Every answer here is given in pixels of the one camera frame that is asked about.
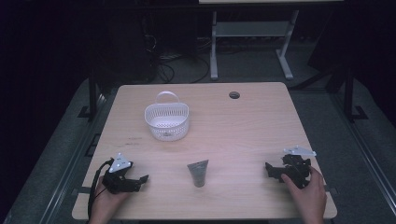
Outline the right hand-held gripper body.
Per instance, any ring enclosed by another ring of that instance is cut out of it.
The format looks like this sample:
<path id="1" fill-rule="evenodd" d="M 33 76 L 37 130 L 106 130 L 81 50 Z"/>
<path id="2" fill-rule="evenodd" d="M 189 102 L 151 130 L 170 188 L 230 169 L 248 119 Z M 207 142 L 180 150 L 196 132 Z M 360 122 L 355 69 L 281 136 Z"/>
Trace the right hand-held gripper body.
<path id="1" fill-rule="evenodd" d="M 283 151 L 285 167 L 281 173 L 287 175 L 297 188 L 303 189 L 309 184 L 311 157 L 316 157 L 317 153 L 299 146 L 284 148 Z"/>

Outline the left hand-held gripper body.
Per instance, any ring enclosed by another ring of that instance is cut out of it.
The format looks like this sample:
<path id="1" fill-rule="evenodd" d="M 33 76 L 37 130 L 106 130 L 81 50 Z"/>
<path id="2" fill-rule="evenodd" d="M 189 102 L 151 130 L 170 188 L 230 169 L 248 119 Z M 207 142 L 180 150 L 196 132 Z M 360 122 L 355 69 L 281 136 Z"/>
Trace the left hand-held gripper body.
<path id="1" fill-rule="evenodd" d="M 133 166 L 121 153 L 117 155 L 103 177 L 103 185 L 112 194 L 120 192 L 134 192 L 135 185 L 141 184 L 139 180 L 127 179 L 125 176 Z"/>

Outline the person's left hand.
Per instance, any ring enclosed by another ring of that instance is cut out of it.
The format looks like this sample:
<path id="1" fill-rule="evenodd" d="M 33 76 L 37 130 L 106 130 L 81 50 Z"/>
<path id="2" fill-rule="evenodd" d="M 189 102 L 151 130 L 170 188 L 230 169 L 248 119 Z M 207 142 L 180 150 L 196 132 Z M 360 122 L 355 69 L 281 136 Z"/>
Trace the person's left hand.
<path id="1" fill-rule="evenodd" d="M 114 217 L 124 201 L 130 196 L 129 192 L 113 194 L 102 183 L 100 176 L 94 194 L 92 213 L 88 224 L 107 224 Z"/>

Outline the person's right hand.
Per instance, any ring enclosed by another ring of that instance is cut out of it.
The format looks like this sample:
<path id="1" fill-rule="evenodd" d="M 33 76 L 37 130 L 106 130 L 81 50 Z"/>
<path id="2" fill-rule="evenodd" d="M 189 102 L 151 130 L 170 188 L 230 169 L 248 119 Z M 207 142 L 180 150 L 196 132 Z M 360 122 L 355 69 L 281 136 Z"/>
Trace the person's right hand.
<path id="1" fill-rule="evenodd" d="M 286 183 L 304 224 L 324 224 L 327 194 L 323 176 L 314 167 L 310 167 L 310 174 L 310 183 L 303 189 L 297 188 L 287 175 L 283 174 L 281 178 Z"/>

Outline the grey squeeze tube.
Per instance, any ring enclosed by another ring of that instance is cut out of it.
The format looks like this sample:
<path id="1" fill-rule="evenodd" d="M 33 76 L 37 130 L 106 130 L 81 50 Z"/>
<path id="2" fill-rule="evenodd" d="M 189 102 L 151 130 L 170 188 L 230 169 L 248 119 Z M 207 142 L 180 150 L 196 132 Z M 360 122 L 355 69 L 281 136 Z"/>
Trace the grey squeeze tube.
<path id="1" fill-rule="evenodd" d="M 207 165 L 208 160 L 198 161 L 187 165 L 192 177 L 193 185 L 196 188 L 201 188 L 205 185 Z"/>

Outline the white plastic basket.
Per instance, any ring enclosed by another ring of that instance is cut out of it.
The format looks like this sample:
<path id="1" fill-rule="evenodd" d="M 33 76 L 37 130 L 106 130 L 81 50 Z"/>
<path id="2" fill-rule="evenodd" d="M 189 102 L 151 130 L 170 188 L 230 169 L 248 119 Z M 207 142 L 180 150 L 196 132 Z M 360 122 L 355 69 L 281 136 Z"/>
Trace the white plastic basket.
<path id="1" fill-rule="evenodd" d="M 164 142 L 184 138 L 190 126 L 190 108 L 171 91 L 159 92 L 144 117 L 153 137 Z"/>

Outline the black metal stand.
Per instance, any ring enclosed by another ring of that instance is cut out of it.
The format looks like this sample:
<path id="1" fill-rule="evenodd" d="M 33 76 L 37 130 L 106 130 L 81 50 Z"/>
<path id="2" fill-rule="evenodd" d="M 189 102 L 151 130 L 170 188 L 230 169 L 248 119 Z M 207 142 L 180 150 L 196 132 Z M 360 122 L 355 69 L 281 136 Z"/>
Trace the black metal stand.
<path id="1" fill-rule="evenodd" d="M 354 123 L 356 120 L 368 119 L 363 108 L 359 105 L 353 104 L 354 92 L 354 76 L 350 68 L 346 70 L 345 74 L 345 88 L 344 88 L 344 114 L 347 120 Z"/>
<path id="2" fill-rule="evenodd" d="M 84 105 L 79 113 L 79 118 L 92 122 L 99 113 L 99 109 L 106 101 L 106 97 L 101 93 L 98 85 L 98 72 L 92 69 L 88 77 L 88 100 L 89 104 Z"/>

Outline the white metal table frame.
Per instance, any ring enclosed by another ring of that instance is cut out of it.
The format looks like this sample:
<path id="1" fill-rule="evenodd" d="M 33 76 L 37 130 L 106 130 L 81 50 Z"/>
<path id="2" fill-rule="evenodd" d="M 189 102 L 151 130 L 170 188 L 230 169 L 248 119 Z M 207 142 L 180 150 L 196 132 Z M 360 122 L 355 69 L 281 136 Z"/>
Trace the white metal table frame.
<path id="1" fill-rule="evenodd" d="M 288 21 L 217 21 L 217 12 L 212 14 L 211 50 L 210 50 L 210 77 L 219 78 L 217 62 L 217 40 L 220 37 L 283 37 L 284 43 L 276 50 L 286 80 L 294 79 L 286 59 L 286 52 L 299 15 L 298 10 L 291 13 Z"/>

